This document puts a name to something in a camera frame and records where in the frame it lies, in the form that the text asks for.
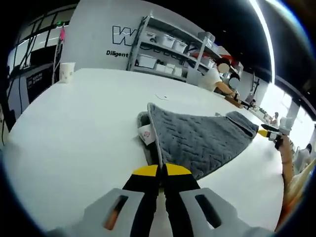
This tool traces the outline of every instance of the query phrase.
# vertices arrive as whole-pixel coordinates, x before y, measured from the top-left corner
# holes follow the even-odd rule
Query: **gray quilted mat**
[[[238,156],[258,131],[238,112],[223,117],[182,115],[149,103],[148,116],[156,132],[160,164],[184,166],[196,179]]]

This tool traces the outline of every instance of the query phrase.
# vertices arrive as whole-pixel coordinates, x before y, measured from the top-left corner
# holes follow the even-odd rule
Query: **hand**
[[[292,151],[291,151],[291,144],[290,140],[288,139],[288,136],[283,135],[282,136],[282,144],[279,147],[279,151],[282,155],[282,160],[284,162],[288,160],[292,160]]]

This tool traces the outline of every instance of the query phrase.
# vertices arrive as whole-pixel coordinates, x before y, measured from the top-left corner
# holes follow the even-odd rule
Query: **white tabletop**
[[[193,85],[142,73],[81,69],[72,83],[53,85],[25,110],[4,149],[13,190],[40,227],[51,230],[79,220],[88,205],[123,187],[133,170],[147,165],[136,117],[148,102],[201,116],[237,110],[261,123],[246,109]],[[274,144],[257,135],[238,157],[198,183],[235,206],[249,225],[274,230],[283,198],[281,172]],[[163,197],[158,202],[151,236],[172,236],[168,221],[161,220],[167,217]]]

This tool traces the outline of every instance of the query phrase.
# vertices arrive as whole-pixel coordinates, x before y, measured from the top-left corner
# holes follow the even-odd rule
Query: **metal shelving unit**
[[[154,28],[156,30],[166,32],[167,34],[171,34],[174,37],[184,41],[187,45],[196,46],[197,48],[200,49],[197,59],[187,55],[186,54],[187,51],[185,51],[184,53],[180,53],[172,48],[166,47],[164,45],[160,45],[160,44],[155,43],[155,42],[143,41],[142,35],[146,31],[147,27],[151,27],[151,28]],[[170,54],[176,55],[177,57],[179,57],[180,64],[183,64],[185,61],[194,62],[195,63],[195,67],[194,67],[195,70],[198,70],[199,67],[202,67],[202,68],[208,70],[209,68],[206,65],[204,65],[203,63],[201,63],[201,58],[203,56],[203,53],[204,52],[208,53],[213,60],[217,60],[218,58],[221,58],[221,56],[219,54],[217,54],[216,52],[214,52],[212,48],[206,46],[206,43],[207,43],[207,38],[205,38],[204,40],[201,40],[198,37],[192,35],[191,33],[187,32],[185,30],[182,30],[181,28],[174,26],[168,22],[165,22],[161,19],[155,18],[152,15],[143,17],[141,20],[141,23],[138,27],[137,35],[135,36],[134,42],[132,44],[132,48],[131,48],[131,52],[129,54],[129,59],[128,59],[126,70],[127,71],[144,72],[144,73],[149,73],[149,74],[153,74],[153,75],[177,79],[180,81],[185,81],[186,79],[184,77],[178,77],[178,76],[175,76],[172,74],[156,71],[155,69],[136,67],[135,63],[136,63],[137,55],[139,53],[140,46],[147,45],[147,46],[151,46],[153,48],[160,49],[162,51],[167,51]],[[238,73],[233,67],[231,67],[230,71]]]

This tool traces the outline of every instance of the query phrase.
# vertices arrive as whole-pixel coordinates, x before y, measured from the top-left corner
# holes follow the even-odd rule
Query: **white cup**
[[[74,69],[76,63],[61,63],[59,69],[59,81],[70,83],[74,79]]]

